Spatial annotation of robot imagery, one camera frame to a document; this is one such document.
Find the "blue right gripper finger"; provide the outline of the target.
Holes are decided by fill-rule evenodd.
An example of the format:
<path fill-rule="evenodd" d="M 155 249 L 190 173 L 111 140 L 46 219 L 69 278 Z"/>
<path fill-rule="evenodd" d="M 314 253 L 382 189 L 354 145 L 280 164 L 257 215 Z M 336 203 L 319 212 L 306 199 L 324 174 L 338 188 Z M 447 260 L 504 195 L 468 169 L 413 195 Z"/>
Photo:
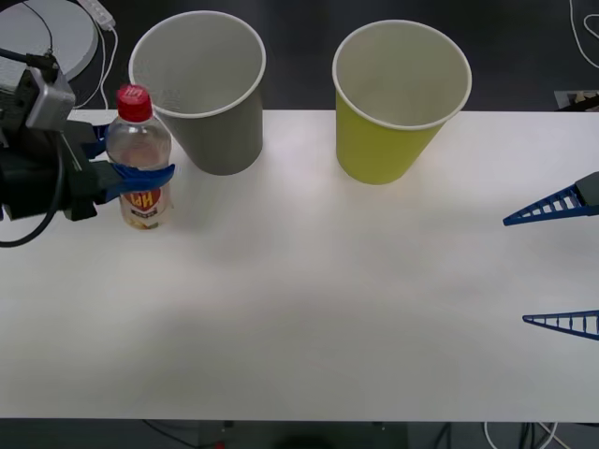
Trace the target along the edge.
<path fill-rule="evenodd" d="M 599 340 L 599 311 L 569 311 L 525 314 L 522 321 L 555 332 L 587 340 Z"/>
<path fill-rule="evenodd" d="M 598 214 L 598 172 L 526 206 L 503 219 L 504 226 L 523 225 Z"/>

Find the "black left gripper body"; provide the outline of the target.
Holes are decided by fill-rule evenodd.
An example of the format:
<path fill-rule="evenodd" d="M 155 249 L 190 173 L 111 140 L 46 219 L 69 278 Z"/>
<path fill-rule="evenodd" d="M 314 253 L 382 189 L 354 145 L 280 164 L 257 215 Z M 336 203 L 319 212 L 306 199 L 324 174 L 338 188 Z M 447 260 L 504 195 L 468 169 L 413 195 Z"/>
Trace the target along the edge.
<path fill-rule="evenodd" d="M 57 185 L 62 187 L 57 209 L 68 220 L 97 215 L 97 125 L 69 120 L 62 131 L 43 131 L 23 124 L 1 134 L 1 208 L 9 219 L 46 214 Z"/>

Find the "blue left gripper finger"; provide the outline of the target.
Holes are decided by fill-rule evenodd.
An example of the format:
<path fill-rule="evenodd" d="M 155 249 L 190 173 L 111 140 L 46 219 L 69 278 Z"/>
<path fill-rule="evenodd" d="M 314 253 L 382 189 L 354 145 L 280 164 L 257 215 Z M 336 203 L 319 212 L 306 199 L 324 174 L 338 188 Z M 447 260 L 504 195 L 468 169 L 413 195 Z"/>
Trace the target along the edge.
<path fill-rule="evenodd" d="M 106 151 L 109 126 L 108 123 L 92 126 L 95 134 L 95 142 L 88 144 L 89 157 L 97 157 Z"/>
<path fill-rule="evenodd" d="M 94 162 L 97 176 L 92 199 L 96 205 L 106 204 L 119 196 L 158 189 L 170 182 L 175 165 L 156 170 L 141 170 L 107 161 Z"/>

